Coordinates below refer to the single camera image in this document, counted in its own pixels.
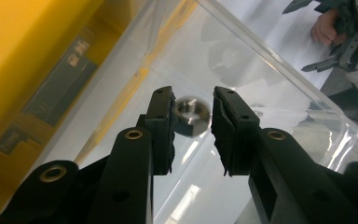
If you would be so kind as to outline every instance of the yellow box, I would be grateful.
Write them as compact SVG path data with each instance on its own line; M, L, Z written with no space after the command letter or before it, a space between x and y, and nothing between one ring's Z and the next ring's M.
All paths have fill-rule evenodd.
M140 3L0 1L0 212Z

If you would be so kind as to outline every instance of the black plastic mount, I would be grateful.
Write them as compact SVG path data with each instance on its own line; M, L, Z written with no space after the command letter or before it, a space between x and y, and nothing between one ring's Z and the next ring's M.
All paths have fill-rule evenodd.
M214 90L212 132L230 175L248 175L263 223L358 223L358 162L344 175L315 163L298 142L258 118L232 90Z
M212 133L214 144L225 167L225 174L248 175L251 169L252 142L257 137L260 119L242 98L230 89L215 87L213 93Z
M137 127L145 127L153 139L153 175L166 175L172 171L175 157L173 127L178 122L174 114L175 96L172 87L163 87L153 92L147 113L141 115Z
M152 223L152 161L150 132L124 130L108 157L80 171L72 161L36 168L17 189L0 224Z

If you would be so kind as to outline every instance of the hand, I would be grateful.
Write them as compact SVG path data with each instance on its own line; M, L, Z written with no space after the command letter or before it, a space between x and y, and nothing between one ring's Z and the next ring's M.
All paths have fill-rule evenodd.
M332 8L318 17L318 20L312 27L311 33L315 41L320 41L326 46L332 43L341 44L345 37L338 37L334 24L338 19L338 10Z

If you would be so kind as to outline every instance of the hex nut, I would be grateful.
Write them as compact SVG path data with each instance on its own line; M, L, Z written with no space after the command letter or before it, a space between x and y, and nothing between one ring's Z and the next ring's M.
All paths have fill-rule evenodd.
M184 136L195 137L200 135L209 128L211 123L211 113L208 106L195 97L177 99L174 113L179 122L173 130Z

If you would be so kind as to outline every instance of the person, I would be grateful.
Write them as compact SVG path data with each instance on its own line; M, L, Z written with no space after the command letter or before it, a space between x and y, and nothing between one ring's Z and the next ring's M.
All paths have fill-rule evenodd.
M345 40L345 35L338 35L334 27L338 17L339 14L336 9L330 9L319 16L310 31L313 39L326 46L341 44ZM358 126L358 71L345 72L344 76L342 73L344 73L343 70L334 69L322 86L321 91L340 106L345 115L354 120ZM346 164L351 161L358 161L358 141L347 154L342 167L346 167Z
M341 44L345 40L345 34L338 35L334 27L338 17L338 10L335 8L319 16L311 29L313 39L322 42L326 46ZM347 73L346 77L358 90L358 72Z

